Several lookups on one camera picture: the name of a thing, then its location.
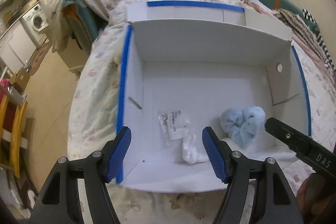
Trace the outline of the small cardboard box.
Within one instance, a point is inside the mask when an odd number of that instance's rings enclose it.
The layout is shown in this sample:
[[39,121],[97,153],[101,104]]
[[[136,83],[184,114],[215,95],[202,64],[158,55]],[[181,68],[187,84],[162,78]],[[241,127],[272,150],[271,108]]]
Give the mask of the small cardboard box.
[[19,92],[23,93],[30,79],[29,72],[24,67],[19,69],[11,78],[10,84]]

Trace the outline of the white kitchen cabinet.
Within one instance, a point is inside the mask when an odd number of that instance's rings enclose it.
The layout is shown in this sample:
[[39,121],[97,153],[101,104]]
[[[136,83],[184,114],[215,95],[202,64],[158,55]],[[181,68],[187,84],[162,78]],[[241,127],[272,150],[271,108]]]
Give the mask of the white kitchen cabinet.
[[27,64],[36,48],[21,22],[17,21],[1,38],[1,60],[16,73]]

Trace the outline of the floral bed blanket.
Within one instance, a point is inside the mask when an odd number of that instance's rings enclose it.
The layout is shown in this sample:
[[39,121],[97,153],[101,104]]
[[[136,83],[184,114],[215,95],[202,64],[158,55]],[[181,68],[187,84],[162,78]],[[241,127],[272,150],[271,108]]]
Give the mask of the floral bed blanket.
[[[126,3],[155,0],[120,0],[109,12],[107,27],[93,49],[77,86],[70,112],[68,156],[80,159],[103,147],[116,135],[117,96],[121,48],[126,34]],[[248,7],[249,0],[188,0]],[[304,47],[293,41],[307,81],[313,112],[313,139],[327,149],[335,146],[335,87]],[[312,170],[294,159],[286,148],[271,148],[296,193]],[[224,191],[203,194],[159,194],[126,190],[113,181],[107,185],[122,223],[211,223]]]

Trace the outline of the green headboard cushion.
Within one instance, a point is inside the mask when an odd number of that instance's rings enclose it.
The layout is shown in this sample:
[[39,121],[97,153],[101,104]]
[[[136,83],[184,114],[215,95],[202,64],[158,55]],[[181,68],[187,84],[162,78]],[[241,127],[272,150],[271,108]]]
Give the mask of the green headboard cushion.
[[299,15],[305,24],[312,30],[312,31],[319,31],[319,26],[315,19],[312,17],[310,12],[305,9],[300,9],[293,3],[288,0],[259,0],[261,3],[266,5],[268,8],[272,10],[279,10],[285,9],[294,14]]

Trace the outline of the striped knitted blanket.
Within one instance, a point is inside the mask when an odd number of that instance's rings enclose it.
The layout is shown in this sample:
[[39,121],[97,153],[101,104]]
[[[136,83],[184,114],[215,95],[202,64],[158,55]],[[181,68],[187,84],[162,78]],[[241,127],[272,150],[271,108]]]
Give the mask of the striped knitted blanket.
[[304,42],[323,62],[333,79],[335,79],[335,65],[327,49],[319,28],[312,28],[307,25],[308,20],[302,19],[299,14],[295,14],[286,9],[279,9],[275,16],[285,25],[290,27],[293,33]]

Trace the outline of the light blue fluffy cloth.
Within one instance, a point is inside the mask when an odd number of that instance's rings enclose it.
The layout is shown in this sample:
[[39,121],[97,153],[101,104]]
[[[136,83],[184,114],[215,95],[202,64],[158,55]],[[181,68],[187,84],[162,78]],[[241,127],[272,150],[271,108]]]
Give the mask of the light blue fluffy cloth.
[[220,116],[220,125],[239,147],[248,148],[264,127],[266,114],[259,106],[227,109]]

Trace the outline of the yellow wooden chair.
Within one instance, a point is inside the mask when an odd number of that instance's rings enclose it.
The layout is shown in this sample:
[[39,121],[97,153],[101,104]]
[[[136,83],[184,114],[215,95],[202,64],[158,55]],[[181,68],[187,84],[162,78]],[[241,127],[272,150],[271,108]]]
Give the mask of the yellow wooden chair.
[[[10,134],[8,140],[10,143],[9,161],[1,162],[1,168],[10,170],[16,178],[20,178],[20,148],[27,148],[27,145],[23,145],[24,139],[22,138],[23,121],[27,106],[28,103],[26,101],[23,101],[21,106],[14,106],[8,96],[3,96],[1,100],[1,139],[5,136],[5,133]],[[10,110],[10,113],[15,113],[11,123],[11,131],[7,131],[5,127],[11,121],[11,119],[7,119],[9,117],[6,115],[7,110]]]

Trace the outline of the white blue cardboard box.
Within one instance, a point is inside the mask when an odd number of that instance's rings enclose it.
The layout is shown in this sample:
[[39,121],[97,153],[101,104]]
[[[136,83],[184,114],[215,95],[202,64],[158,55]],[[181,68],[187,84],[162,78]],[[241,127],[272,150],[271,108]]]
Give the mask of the white blue cardboard box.
[[179,140],[169,141],[158,115],[179,110],[204,152],[202,131],[224,137],[228,108],[261,107],[311,135],[306,79],[283,22],[242,7],[194,1],[127,5],[117,127],[131,143],[116,178],[135,190],[208,192],[224,188],[209,162],[187,164]]

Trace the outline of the washing machine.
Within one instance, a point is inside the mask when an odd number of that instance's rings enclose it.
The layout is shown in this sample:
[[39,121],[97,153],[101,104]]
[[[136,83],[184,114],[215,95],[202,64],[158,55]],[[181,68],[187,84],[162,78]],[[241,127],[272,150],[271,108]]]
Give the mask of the washing machine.
[[40,40],[46,28],[49,27],[40,3],[34,5],[21,17],[21,23],[35,40]]

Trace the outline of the clear plastic packet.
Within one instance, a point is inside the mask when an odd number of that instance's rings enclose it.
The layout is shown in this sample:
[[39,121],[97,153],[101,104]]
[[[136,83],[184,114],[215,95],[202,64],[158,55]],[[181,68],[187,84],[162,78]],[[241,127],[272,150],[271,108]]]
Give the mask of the clear plastic packet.
[[159,126],[169,140],[183,139],[189,131],[189,120],[182,110],[159,111]]

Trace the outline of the white sock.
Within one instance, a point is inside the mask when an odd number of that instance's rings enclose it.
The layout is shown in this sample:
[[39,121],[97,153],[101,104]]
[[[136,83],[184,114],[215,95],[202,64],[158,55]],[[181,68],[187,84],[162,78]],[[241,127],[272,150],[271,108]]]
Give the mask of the white sock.
[[209,157],[206,154],[200,153],[196,148],[196,138],[195,134],[190,134],[185,136],[182,141],[182,157],[188,164],[209,161]]

